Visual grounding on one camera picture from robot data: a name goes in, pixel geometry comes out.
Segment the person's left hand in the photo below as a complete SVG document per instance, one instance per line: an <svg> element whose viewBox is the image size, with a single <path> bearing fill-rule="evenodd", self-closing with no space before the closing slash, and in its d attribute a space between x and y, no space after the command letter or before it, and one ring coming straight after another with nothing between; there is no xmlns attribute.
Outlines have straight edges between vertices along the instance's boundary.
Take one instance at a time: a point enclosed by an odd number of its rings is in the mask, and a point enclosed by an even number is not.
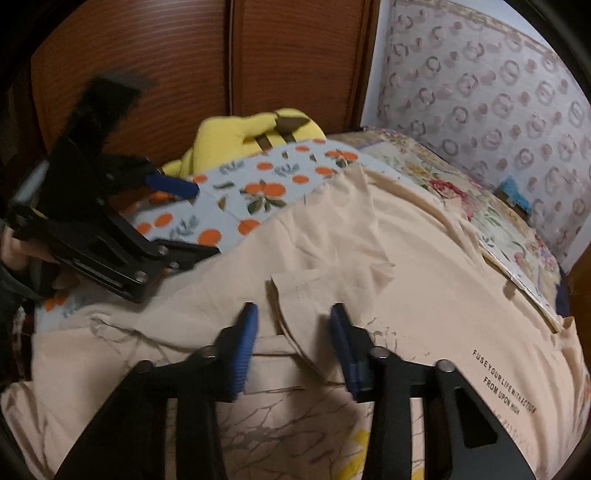
<svg viewBox="0 0 591 480"><path fill-rule="evenodd" d="M56 263L46 245L37 240L16 239L14 230L6 227L1 236L1 262L10 270L21 271L31 260Z"/></svg>

